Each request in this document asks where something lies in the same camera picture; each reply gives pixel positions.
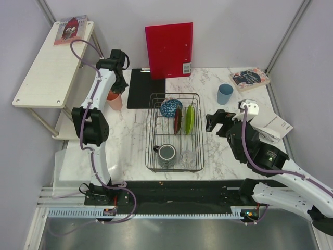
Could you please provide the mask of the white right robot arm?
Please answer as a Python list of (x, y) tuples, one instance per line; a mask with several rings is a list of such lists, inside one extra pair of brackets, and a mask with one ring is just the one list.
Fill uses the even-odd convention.
[(206, 131), (221, 124), (217, 135), (226, 138), (237, 161), (252, 171), (271, 178), (292, 189), (290, 195), (251, 179), (245, 179), (238, 192), (244, 205), (253, 202), (282, 208), (310, 221), (321, 232), (332, 235), (332, 188), (299, 167), (286, 153), (272, 144), (262, 142), (259, 132), (247, 121), (223, 109), (206, 116)]

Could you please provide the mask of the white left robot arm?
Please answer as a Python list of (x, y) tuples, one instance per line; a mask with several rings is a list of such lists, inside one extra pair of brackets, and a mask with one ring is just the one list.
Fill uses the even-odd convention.
[(90, 184), (85, 191), (85, 205), (112, 205), (119, 181), (113, 181), (107, 167), (106, 140), (109, 137), (109, 125), (103, 115), (104, 105), (110, 92), (118, 97), (128, 84), (123, 70), (129, 65), (128, 55), (120, 49), (113, 49), (110, 57), (100, 59), (93, 69), (96, 70), (94, 83), (80, 107), (71, 111), (75, 131), (80, 139), (80, 148), (87, 150), (92, 166)]

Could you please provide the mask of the pink plastic cup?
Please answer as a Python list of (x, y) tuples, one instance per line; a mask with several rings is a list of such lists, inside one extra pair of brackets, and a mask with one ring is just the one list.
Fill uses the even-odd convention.
[(121, 94), (110, 90), (107, 96), (107, 103), (113, 110), (121, 110), (123, 106)]

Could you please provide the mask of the dark grey ceramic mug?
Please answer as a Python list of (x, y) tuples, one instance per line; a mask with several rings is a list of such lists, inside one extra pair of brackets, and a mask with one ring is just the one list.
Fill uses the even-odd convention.
[(177, 151), (171, 144), (154, 146), (153, 151), (157, 154), (157, 162), (162, 168), (171, 168), (176, 164)]

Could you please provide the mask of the light blue plastic cup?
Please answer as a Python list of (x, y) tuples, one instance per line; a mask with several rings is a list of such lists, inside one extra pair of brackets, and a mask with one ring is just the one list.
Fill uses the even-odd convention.
[(233, 94), (233, 87), (227, 83), (223, 83), (219, 86), (217, 91), (217, 102), (220, 105), (225, 105), (230, 100)]

